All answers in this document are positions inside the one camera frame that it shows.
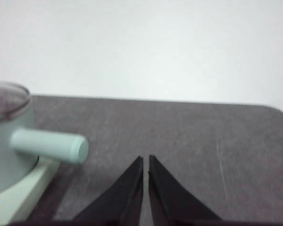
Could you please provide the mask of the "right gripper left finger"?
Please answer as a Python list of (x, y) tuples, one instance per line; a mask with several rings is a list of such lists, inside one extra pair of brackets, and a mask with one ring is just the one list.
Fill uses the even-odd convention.
[(116, 182), (73, 221), (82, 226), (138, 226), (143, 200), (143, 158), (137, 157)]

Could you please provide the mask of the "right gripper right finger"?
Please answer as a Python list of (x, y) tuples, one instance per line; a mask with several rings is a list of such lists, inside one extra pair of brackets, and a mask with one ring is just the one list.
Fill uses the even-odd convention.
[(224, 222), (188, 192), (154, 155), (149, 157), (149, 197), (156, 226), (210, 226)]

